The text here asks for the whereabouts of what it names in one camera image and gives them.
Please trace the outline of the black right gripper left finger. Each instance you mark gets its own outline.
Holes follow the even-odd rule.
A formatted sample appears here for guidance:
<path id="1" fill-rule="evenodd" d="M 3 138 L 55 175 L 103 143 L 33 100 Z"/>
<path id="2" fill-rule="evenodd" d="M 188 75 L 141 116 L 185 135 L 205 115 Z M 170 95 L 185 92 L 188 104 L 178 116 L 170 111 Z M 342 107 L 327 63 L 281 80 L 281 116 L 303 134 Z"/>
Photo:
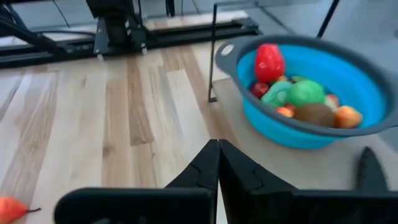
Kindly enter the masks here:
<path id="1" fill-rule="evenodd" d="M 218 171 L 220 161 L 220 146 L 217 139 L 210 139 L 188 166 L 174 180 L 166 185 L 167 188 L 206 190 L 208 192 L 208 202 L 199 205 L 193 203 L 188 206 L 194 212 L 204 211 L 209 217 L 202 216 L 205 221 L 199 218 L 188 216 L 185 223 L 216 223 L 218 205 Z"/>

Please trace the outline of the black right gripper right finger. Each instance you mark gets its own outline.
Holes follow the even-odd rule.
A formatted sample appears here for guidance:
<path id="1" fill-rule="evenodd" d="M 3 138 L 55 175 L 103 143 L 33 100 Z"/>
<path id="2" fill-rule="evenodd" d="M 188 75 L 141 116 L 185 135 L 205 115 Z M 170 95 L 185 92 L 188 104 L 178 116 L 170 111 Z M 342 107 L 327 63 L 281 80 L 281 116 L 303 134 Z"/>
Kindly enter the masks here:
<path id="1" fill-rule="evenodd" d="M 219 179 L 228 223 L 289 223 L 295 187 L 219 140 Z"/>

